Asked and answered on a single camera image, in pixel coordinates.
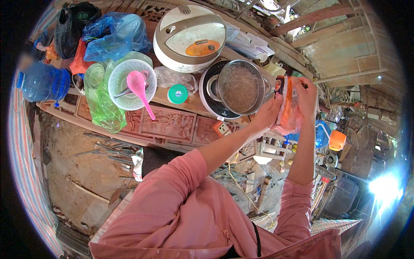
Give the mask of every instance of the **plastic bowl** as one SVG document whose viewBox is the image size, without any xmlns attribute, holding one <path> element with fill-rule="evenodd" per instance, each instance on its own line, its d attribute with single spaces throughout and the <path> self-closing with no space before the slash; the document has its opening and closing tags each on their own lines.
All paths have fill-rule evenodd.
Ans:
<svg viewBox="0 0 414 259">
<path fill-rule="evenodd" d="M 122 62 L 115 69 L 112 71 L 109 82 L 108 82 L 108 92 L 109 97 L 113 103 L 116 104 L 121 109 L 126 111 L 135 111 L 139 110 L 144 107 L 143 102 L 141 99 L 136 96 L 134 93 L 126 94 L 115 99 L 113 96 L 123 91 L 125 88 L 128 87 L 127 85 L 127 76 L 132 71 L 149 71 L 149 77 L 147 79 L 148 88 L 145 91 L 145 96 L 147 97 L 147 101 L 150 102 L 155 95 L 156 91 L 156 76 L 155 72 L 148 63 L 139 60 L 139 59 L 130 59 L 127 61 Z"/>
</svg>

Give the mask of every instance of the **stainless steel pot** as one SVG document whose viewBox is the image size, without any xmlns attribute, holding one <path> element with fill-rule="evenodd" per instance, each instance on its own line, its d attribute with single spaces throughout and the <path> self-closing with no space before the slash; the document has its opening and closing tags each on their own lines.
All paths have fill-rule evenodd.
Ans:
<svg viewBox="0 0 414 259">
<path fill-rule="evenodd" d="M 256 77 L 256 80 L 257 80 L 257 85 L 256 85 L 256 88 L 258 91 L 257 99 L 254 102 L 254 104 L 245 111 L 235 111 L 234 109 L 232 109 L 232 107 L 230 107 L 226 103 L 226 100 L 222 98 L 223 93 L 221 92 L 222 90 L 220 90 L 220 84 L 223 85 L 223 80 L 225 79 L 223 78 L 223 75 L 226 74 L 226 70 L 228 70 L 230 67 L 234 65 L 241 65 L 247 68 L 249 71 L 252 72 L 252 74 Z M 207 82 L 208 95 L 214 101 L 223 103 L 224 106 L 226 106 L 230 111 L 236 114 L 239 114 L 239 115 L 250 115 L 250 114 L 255 113 L 260 108 L 260 106 L 262 106 L 266 96 L 268 96 L 271 92 L 272 92 L 272 89 L 271 89 L 269 81 L 262 76 L 258 68 L 253 63 L 242 60 L 242 59 L 230 61 L 223 67 L 219 75 L 212 76 Z"/>
</svg>

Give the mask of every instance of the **hand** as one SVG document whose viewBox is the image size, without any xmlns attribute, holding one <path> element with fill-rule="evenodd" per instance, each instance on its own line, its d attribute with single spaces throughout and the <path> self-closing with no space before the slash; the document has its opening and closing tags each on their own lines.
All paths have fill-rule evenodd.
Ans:
<svg viewBox="0 0 414 259">
<path fill-rule="evenodd" d="M 308 85 L 307 89 L 300 86 L 295 87 L 298 93 L 299 110 L 305 119 L 315 119 L 318 88 L 308 78 L 298 77 L 298 79 L 304 85 Z"/>
<path fill-rule="evenodd" d="M 279 114 L 282 101 L 282 95 L 277 93 L 275 98 L 271 98 L 259 108 L 253 121 L 249 124 L 249 127 L 253 129 L 254 134 L 261 137 L 263 133 L 273 126 L 277 119 L 277 115 Z"/>
</svg>

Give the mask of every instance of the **pink spoon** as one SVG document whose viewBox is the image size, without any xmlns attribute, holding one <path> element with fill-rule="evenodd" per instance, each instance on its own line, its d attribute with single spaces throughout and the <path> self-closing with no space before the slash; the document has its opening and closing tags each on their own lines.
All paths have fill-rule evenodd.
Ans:
<svg viewBox="0 0 414 259">
<path fill-rule="evenodd" d="M 139 71 L 132 71 L 127 77 L 127 85 L 131 91 L 136 94 L 141 101 L 144 103 L 145 108 L 148 111 L 149 116 L 152 120 L 155 120 L 154 113 L 149 107 L 149 103 L 145 96 L 145 79 Z"/>
</svg>

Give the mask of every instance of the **rice cooker lid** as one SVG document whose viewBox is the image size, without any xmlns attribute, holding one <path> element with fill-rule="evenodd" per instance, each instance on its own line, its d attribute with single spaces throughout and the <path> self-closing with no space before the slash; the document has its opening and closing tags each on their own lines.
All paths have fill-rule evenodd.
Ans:
<svg viewBox="0 0 414 259">
<path fill-rule="evenodd" d="M 223 19 L 197 5 L 181 5 L 165 14 L 157 26 L 156 42 L 162 52 L 184 64 L 215 59 L 226 41 Z"/>
</svg>

